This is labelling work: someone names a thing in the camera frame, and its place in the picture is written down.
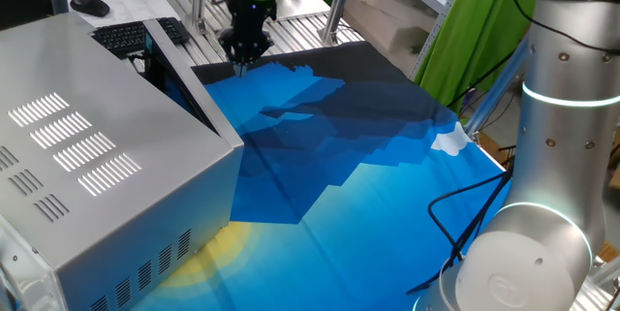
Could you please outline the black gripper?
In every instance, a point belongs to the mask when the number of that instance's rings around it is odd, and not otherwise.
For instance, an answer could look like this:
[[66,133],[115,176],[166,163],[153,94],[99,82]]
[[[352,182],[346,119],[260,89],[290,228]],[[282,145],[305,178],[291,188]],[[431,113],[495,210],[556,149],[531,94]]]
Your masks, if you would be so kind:
[[232,15],[231,26],[219,35],[219,42],[234,64],[237,77],[243,77],[248,65],[256,62],[272,45],[273,42],[264,23],[270,18],[276,19],[277,5],[275,0],[227,0]]

